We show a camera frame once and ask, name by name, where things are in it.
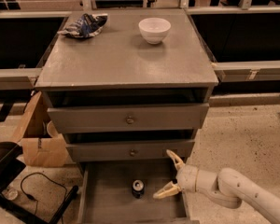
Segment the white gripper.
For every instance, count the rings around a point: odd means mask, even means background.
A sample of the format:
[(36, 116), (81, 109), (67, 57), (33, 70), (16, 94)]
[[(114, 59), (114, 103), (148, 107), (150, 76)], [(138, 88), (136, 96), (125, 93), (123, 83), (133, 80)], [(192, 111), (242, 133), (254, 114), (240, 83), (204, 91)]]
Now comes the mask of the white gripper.
[(166, 150), (167, 155), (171, 158), (177, 170), (176, 180), (167, 183), (163, 188), (153, 194), (154, 199), (164, 199), (182, 192), (194, 193), (196, 191), (196, 180), (199, 169), (192, 165), (185, 165), (183, 160), (172, 150)]

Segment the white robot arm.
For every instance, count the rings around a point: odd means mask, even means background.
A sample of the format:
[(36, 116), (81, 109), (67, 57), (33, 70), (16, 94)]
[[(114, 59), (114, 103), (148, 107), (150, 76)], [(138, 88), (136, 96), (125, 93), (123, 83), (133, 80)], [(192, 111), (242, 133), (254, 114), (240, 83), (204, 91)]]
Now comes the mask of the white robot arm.
[(153, 194), (154, 199), (174, 196), (179, 192), (199, 192), (213, 203), (236, 209), (245, 202), (271, 224), (280, 224), (280, 198), (263, 189), (248, 177), (232, 168), (218, 173), (185, 164), (172, 150), (166, 150), (176, 168), (176, 182), (170, 181)]

